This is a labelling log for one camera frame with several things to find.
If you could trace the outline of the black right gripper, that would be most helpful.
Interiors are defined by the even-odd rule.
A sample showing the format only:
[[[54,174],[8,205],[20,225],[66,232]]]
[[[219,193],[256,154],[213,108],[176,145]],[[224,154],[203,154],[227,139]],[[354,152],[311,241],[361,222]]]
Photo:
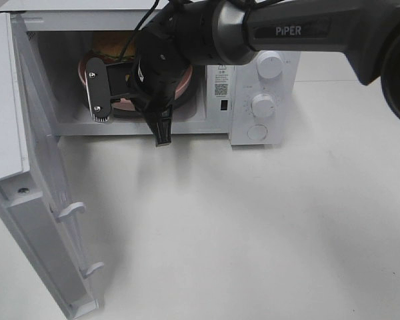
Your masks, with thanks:
[[[190,63],[177,48],[174,13],[158,13],[135,37],[127,81],[131,101],[143,115],[157,147],[171,143],[175,91]]]

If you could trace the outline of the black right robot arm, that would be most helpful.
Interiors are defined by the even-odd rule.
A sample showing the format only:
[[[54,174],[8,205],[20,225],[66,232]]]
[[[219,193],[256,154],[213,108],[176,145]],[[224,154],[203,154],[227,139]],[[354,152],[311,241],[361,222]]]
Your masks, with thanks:
[[[192,65],[245,65],[264,50],[340,52],[359,82],[381,81],[400,119],[400,1],[170,1],[136,27],[132,102],[159,146]]]

